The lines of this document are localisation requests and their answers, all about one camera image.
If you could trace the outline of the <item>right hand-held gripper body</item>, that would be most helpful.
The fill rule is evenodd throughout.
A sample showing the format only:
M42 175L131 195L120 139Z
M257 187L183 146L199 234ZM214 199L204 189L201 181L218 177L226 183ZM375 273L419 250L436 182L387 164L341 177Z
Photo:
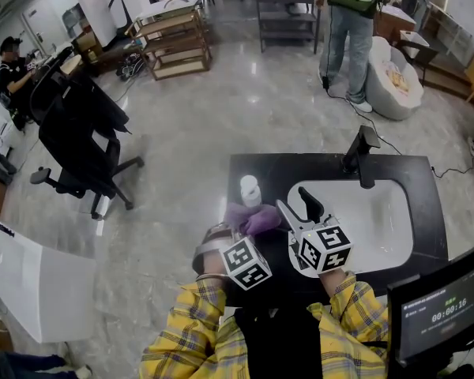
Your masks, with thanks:
M288 232L288 254L293 268L315 278L343 268L352 251L352 241L339 220L329 215L321 224L295 236Z

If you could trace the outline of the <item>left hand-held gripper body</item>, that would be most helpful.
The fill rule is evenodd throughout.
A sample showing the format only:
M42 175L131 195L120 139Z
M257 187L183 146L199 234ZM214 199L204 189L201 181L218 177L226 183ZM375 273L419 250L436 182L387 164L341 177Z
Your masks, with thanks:
M242 235L226 223L210 227L196 247L192 268L197 279L230 280L244 291L272 276L267 260L249 235Z

